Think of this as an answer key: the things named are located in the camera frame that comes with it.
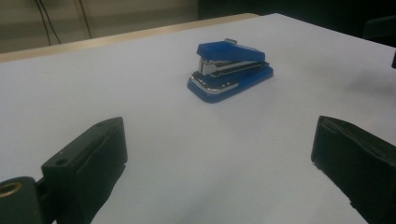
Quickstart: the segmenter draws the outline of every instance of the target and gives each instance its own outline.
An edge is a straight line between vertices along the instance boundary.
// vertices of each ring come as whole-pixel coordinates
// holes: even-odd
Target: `black object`
[[[311,160],[370,224],[396,223],[396,147],[340,119],[319,117]]]
[[[44,177],[0,183],[2,224],[88,224],[128,161],[122,118],[108,119],[46,161]]]
[[[368,20],[364,23],[362,37],[396,47],[396,15]]]
[[[392,68],[396,68],[396,51],[395,56],[393,56]]]

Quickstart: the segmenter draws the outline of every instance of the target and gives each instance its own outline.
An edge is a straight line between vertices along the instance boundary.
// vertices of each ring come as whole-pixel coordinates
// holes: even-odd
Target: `table edge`
[[[98,37],[95,39],[81,40],[81,41],[66,43],[66,44],[62,44],[62,45],[55,45],[55,46],[48,46],[48,47],[37,48],[37,49],[25,49],[25,50],[13,51],[13,52],[1,53],[0,54],[0,63],[16,61],[16,60],[21,60],[21,59],[34,58],[34,57],[39,57],[39,56],[47,56],[47,55],[64,53],[64,52],[69,52],[69,51],[76,51],[76,50],[80,50],[80,49],[96,48],[96,47],[101,47],[101,46],[105,46],[105,45],[110,45],[110,44],[114,44],[114,43],[127,41],[127,40],[145,38],[145,37],[154,36],[154,35],[169,34],[169,33],[177,32],[177,31],[212,26],[212,25],[217,25],[217,24],[222,24],[222,23],[227,23],[227,22],[232,22],[232,21],[242,21],[242,20],[252,19],[252,18],[256,18],[256,17],[259,17],[259,15],[256,15],[253,13],[244,13],[244,14],[219,17],[219,18],[202,20],[202,21],[190,21],[190,22],[186,22],[186,23],[163,26],[163,27],[152,28],[152,29],[147,29],[147,30],[142,30],[142,31],[135,31],[135,32],[131,32],[131,33],[121,34],[121,35]]]

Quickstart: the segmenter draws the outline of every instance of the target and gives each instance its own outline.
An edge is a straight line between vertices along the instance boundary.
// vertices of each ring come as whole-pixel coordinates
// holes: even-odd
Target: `blue stapler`
[[[237,45],[231,39],[201,44],[197,54],[201,56],[199,68],[187,86],[208,103],[233,96],[274,73],[263,52]]]

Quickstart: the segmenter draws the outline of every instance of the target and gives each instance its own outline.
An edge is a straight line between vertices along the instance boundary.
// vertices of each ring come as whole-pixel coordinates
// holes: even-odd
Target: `black cable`
[[[85,13],[85,8],[84,8],[84,5],[82,4],[81,0],[79,0],[79,6],[81,7],[82,16],[84,17],[85,26],[87,27],[88,36],[90,37],[90,39],[92,39],[92,33],[91,33],[90,25],[88,24],[87,14]]]
[[[58,40],[58,43],[59,43],[59,44],[62,44],[62,43],[61,43],[61,40],[59,39],[58,35],[56,35],[56,32],[55,32],[55,30],[53,29],[52,22],[50,21],[50,16],[49,16],[49,13],[48,13],[47,10],[46,10],[46,7],[44,7],[44,4],[43,4],[43,2],[42,2],[41,0],[38,0],[38,2],[41,4],[41,6],[42,6],[43,9],[44,9],[44,12],[46,13],[47,20],[49,21],[49,27],[50,27],[50,29],[51,29],[52,32],[55,34],[55,37],[56,37],[56,39]]]
[[[38,4],[37,0],[35,0],[35,3],[37,4],[38,11],[40,12],[41,20],[43,21],[44,28],[46,29],[47,39],[48,39],[48,41],[49,41],[49,45],[51,46],[51,43],[50,43],[50,34],[49,34],[49,30],[47,29],[46,21],[44,20],[43,12],[41,11],[41,7],[40,7],[40,5]]]

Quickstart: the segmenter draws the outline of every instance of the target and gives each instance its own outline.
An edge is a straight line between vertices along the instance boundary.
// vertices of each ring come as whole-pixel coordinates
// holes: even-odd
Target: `wall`
[[[41,1],[61,43],[197,20],[198,0]],[[48,45],[35,0],[0,1],[0,53]]]

